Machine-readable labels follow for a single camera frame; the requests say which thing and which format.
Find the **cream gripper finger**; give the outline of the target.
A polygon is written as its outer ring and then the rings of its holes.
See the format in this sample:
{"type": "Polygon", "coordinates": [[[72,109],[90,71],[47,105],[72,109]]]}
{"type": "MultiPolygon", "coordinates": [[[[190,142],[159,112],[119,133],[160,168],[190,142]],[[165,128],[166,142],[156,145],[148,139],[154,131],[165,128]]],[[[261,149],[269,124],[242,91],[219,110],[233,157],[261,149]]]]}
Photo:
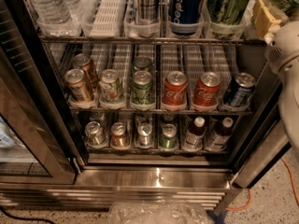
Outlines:
{"type": "Polygon", "coordinates": [[[268,22],[284,24],[289,17],[270,0],[263,0],[263,16],[268,22]]]}
{"type": "Polygon", "coordinates": [[[263,0],[257,0],[253,7],[253,21],[256,34],[260,39],[266,35],[275,34],[282,24],[268,22],[263,16],[263,0]]]}

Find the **white rounded gripper body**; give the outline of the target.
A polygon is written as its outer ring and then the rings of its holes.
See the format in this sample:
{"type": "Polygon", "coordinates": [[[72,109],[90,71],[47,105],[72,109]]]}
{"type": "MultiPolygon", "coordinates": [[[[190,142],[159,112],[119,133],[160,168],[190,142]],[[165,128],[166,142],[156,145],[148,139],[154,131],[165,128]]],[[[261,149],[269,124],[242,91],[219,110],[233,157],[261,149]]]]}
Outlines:
{"type": "Polygon", "coordinates": [[[265,59],[282,82],[280,116],[290,143],[299,149],[299,21],[289,21],[277,31],[265,59]]]}

